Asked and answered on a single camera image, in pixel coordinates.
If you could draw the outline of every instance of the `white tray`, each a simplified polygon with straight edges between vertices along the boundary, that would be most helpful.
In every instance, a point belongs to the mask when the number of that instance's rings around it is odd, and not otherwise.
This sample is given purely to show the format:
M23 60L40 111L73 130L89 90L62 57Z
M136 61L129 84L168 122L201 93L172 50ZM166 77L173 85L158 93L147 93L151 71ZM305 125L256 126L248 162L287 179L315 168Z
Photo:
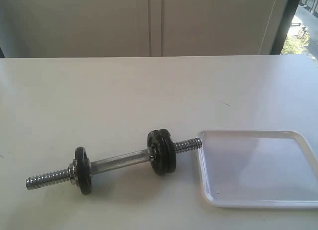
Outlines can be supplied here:
M198 135L205 199L229 208L318 208L318 162L293 131L204 131Z

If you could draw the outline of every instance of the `white table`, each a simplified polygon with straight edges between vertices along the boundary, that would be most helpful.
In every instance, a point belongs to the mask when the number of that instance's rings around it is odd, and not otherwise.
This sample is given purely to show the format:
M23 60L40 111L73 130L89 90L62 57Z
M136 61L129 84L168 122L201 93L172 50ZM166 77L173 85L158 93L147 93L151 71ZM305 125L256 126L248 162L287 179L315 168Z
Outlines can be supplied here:
M230 210L200 193L195 153L28 191L25 179L207 129L291 129L318 155L318 70L305 56L0 60L0 229L318 229L318 211Z

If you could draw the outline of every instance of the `tree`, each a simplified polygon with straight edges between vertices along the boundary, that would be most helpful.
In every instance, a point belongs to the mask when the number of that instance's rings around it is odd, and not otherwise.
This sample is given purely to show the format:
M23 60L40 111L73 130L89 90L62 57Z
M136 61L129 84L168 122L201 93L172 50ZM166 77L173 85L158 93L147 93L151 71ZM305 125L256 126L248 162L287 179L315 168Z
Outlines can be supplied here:
M296 36L287 36L282 52L282 55L301 54L309 45L309 33L306 29L301 29Z

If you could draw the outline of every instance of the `threaded bar end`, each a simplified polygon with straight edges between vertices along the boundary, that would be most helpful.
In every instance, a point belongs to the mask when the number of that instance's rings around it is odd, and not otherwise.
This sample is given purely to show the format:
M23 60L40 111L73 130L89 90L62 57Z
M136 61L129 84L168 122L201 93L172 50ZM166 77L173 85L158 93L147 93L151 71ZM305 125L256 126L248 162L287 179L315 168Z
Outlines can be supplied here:
M53 185L68 181L70 179L70 169L62 169L59 171L36 175L27 178L25 181L25 186L28 190L38 189L45 186Z
M175 152L177 154L182 152L189 152L202 147L202 141L200 138L193 138L182 142L173 143Z

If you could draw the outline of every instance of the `dumbbell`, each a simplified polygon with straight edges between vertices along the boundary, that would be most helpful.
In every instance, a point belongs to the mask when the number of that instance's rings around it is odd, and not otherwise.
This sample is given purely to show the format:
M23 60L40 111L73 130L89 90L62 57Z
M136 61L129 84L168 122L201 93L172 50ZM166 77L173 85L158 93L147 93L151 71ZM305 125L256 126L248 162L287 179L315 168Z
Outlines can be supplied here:
M126 166L150 161L156 174L173 173L176 169L176 154L196 150L202 147L199 138L193 138L174 143L166 129L149 132L147 149L123 154L107 159L90 162L84 147L75 150L75 159L69 167L63 170L36 175L27 178L25 186L28 190L70 181L80 188L82 194L88 195L92 191L92 175Z

